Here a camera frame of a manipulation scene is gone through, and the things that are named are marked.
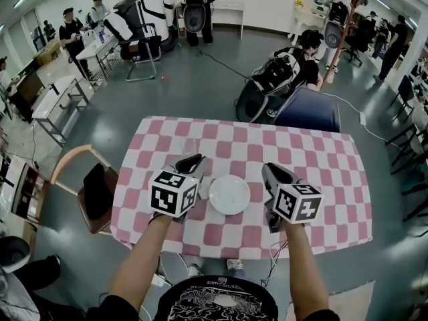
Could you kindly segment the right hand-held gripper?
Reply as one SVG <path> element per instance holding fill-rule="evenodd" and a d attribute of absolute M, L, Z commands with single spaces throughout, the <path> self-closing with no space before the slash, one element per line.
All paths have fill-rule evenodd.
<path fill-rule="evenodd" d="M 317 218 L 324 197 L 319 187 L 275 163 L 264 164 L 261 173 L 270 196 L 264 205 L 271 233 L 280 232 L 283 221 L 305 224 Z"/>

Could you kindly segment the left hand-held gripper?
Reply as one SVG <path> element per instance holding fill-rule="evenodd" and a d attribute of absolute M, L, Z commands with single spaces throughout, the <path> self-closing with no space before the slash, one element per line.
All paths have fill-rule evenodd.
<path fill-rule="evenodd" d="M 155 171 L 148 184 L 148 206 L 152 217 L 166 215 L 183 223 L 199 198 L 205 169 L 205 156 L 186 154 Z"/>

